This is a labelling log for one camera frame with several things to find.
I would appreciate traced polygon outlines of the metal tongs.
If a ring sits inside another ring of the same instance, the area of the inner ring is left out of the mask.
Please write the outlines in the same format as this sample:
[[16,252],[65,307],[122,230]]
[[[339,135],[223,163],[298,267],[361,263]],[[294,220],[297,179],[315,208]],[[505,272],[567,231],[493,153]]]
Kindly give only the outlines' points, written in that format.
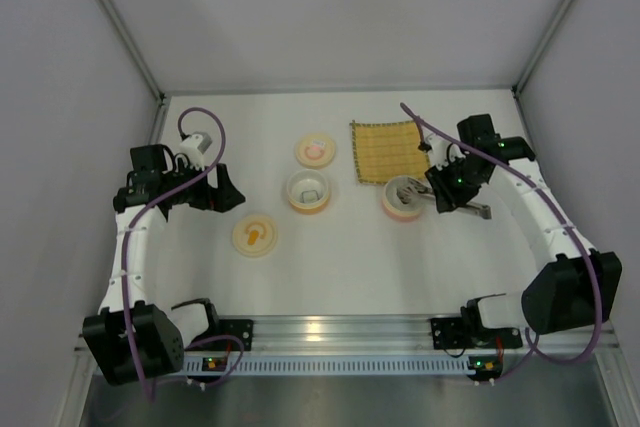
[[[418,187],[414,183],[410,183],[396,189],[396,196],[400,202],[405,205],[415,204],[422,201],[435,201],[434,192],[428,186]],[[466,205],[458,207],[457,210],[475,215],[484,220],[492,218],[492,210],[489,205],[470,202]]]

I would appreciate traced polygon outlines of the cream lid orange handle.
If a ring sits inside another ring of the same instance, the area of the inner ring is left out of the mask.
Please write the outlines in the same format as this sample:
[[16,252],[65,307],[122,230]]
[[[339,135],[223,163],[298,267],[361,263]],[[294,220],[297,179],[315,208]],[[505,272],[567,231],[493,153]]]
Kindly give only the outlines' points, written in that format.
[[258,258],[268,255],[277,245],[278,229],[274,219],[264,214],[248,215],[232,231],[232,243],[238,253]]

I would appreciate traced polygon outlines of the sushi roll green centre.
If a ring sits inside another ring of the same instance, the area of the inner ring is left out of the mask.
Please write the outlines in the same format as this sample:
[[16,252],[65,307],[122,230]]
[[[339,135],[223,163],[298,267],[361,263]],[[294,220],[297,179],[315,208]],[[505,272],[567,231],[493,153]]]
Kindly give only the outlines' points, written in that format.
[[300,202],[303,204],[312,204],[318,202],[322,198],[322,193],[317,190],[305,190],[301,192]]

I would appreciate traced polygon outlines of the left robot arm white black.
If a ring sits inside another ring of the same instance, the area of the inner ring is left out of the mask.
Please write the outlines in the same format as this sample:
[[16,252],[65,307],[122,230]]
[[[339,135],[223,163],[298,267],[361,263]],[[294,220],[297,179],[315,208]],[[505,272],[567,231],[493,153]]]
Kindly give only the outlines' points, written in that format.
[[233,326],[207,298],[161,307],[156,299],[161,236],[172,207],[228,212],[244,203],[227,167],[215,162],[216,185],[207,180],[200,132],[183,138],[176,153],[163,144],[131,150],[132,171],[113,199],[116,251],[99,311],[84,319],[82,336],[105,380],[124,385],[178,372],[190,349],[251,349],[253,323]]

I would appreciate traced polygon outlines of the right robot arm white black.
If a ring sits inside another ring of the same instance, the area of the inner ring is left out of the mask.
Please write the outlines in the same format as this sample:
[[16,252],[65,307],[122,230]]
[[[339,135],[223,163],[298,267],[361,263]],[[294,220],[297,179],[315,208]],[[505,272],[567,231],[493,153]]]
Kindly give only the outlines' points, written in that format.
[[429,157],[425,175],[437,211],[467,207],[490,188],[515,219],[535,266],[526,287],[468,301],[461,312],[472,326],[545,335],[608,321],[622,273],[618,256],[599,251],[569,220],[524,138],[501,136],[488,114],[457,129],[457,139],[430,132],[419,146]]

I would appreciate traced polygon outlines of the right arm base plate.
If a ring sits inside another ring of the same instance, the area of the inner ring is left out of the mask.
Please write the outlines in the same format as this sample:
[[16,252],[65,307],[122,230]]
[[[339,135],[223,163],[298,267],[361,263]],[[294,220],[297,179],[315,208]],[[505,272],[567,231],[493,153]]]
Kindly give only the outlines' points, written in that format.
[[462,351],[469,349],[519,349],[523,346],[517,328],[485,328],[462,316],[434,317],[429,320],[436,350]]

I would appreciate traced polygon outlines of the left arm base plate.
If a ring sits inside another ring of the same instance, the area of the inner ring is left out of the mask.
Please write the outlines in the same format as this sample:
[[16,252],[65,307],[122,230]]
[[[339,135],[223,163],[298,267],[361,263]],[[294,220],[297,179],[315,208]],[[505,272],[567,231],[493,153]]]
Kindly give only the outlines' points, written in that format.
[[[245,351],[252,350],[254,337],[254,320],[250,318],[223,317],[219,325],[220,336],[233,336],[237,338],[244,347]],[[231,351],[239,351],[240,347],[237,343],[230,339],[223,339],[214,343],[214,349],[223,351],[230,349]]]

